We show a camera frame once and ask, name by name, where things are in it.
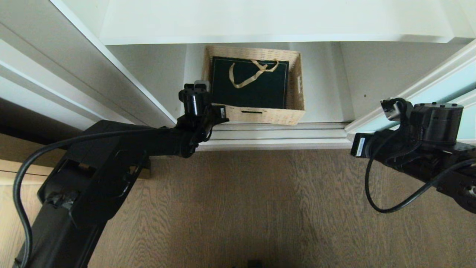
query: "gold ribbon handle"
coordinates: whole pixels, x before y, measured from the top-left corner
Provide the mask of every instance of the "gold ribbon handle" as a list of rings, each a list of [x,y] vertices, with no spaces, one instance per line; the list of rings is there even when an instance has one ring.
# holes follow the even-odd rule
[[[266,69],[268,67],[267,64],[265,65],[261,65],[258,63],[257,60],[251,60],[251,62],[253,62],[258,68],[259,70],[256,72],[255,75],[251,76],[250,78],[246,79],[245,81],[243,81],[242,83],[240,84],[235,84],[235,76],[233,75],[233,68],[235,67],[235,63],[233,63],[231,66],[230,66],[230,70],[229,70],[229,76],[230,76],[230,81],[231,83],[233,84],[233,86],[235,88],[242,88],[246,85],[248,85],[249,83],[255,81],[256,79],[258,79],[258,77],[264,73],[264,72],[274,72],[274,70],[276,70],[276,68],[278,67],[278,64],[279,64],[279,61],[276,60],[276,65],[274,65],[273,68],[271,69]]]

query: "wooden floor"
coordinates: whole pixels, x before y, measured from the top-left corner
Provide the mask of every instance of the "wooden floor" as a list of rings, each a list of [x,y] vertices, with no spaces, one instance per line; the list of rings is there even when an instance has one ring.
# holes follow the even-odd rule
[[[364,195],[366,159],[348,150],[197,153],[154,160],[108,223],[90,267],[475,267],[476,215],[434,189],[383,215]],[[388,207],[421,183],[375,165]],[[37,186],[24,187],[30,215]],[[11,187],[1,191],[0,266],[23,234]]]

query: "white wall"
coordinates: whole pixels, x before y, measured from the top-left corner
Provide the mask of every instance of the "white wall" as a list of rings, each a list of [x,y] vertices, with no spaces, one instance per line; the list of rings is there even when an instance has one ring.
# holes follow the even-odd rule
[[[476,0],[457,0],[464,12],[465,18],[471,25],[473,32],[476,33]]]
[[[172,116],[177,119],[181,115],[179,91],[183,89],[185,44],[122,45],[108,49]]]
[[[359,118],[418,81],[461,44],[411,42],[341,43],[355,117]]]
[[[459,140],[476,141],[476,105],[465,107],[459,125]]]
[[[100,39],[106,45],[282,41],[468,43],[475,34],[467,31],[466,18],[453,16],[457,4],[452,0],[110,0]]]
[[[53,3],[59,1],[66,4],[92,33],[99,36],[109,0],[51,0]]]
[[[449,102],[460,104],[465,108],[475,105],[475,52],[476,41],[473,41],[454,53],[420,80],[400,92],[397,97],[404,98],[411,103]],[[382,108],[377,106],[372,112],[347,125],[345,130],[352,135],[356,132],[372,132],[385,129],[391,125],[393,124],[385,118]]]
[[[335,42],[293,42],[290,49],[301,52],[306,114],[303,123],[354,120],[352,101],[342,60]]]

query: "white label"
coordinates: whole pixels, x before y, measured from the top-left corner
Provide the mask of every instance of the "white label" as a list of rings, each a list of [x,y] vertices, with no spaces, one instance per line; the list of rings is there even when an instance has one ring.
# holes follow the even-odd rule
[[[358,148],[357,148],[357,157],[360,157],[362,155],[362,149],[364,149],[364,143],[365,143],[365,138],[360,138],[360,141],[358,143]]]

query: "white cabinet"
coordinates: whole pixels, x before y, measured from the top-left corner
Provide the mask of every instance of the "white cabinet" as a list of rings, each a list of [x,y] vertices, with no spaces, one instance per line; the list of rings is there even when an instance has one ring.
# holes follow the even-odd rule
[[[202,149],[349,147],[356,131],[389,126],[381,99],[476,103],[474,0],[51,3],[171,122],[183,113],[178,91],[201,79],[207,44],[302,53],[298,125],[219,125]]]

